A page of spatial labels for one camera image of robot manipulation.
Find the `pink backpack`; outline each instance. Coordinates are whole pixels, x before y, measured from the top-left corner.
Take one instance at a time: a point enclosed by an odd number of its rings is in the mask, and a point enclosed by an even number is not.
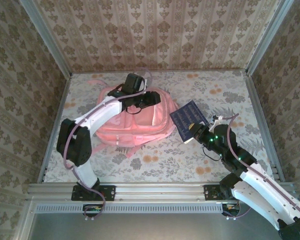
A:
[[[97,100],[97,105],[115,87],[103,89]],[[100,138],[102,144],[94,148],[92,154],[107,145],[111,145],[132,148],[126,154],[129,158],[144,144],[164,139],[173,132],[176,126],[170,117],[170,113],[176,111],[179,108],[178,105],[172,100],[169,93],[158,87],[148,87],[147,91],[159,93],[161,102],[146,107],[141,112],[139,112],[139,108],[131,106],[128,108],[128,112],[123,111],[108,120],[96,131],[96,135]]]

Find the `blue book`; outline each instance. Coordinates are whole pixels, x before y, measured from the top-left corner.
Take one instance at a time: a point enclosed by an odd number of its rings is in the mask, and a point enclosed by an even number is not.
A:
[[[179,108],[177,111],[170,113],[170,117],[176,125],[181,139],[185,144],[193,139],[193,136],[189,131],[190,124],[203,123],[206,126],[210,125],[193,100]]]

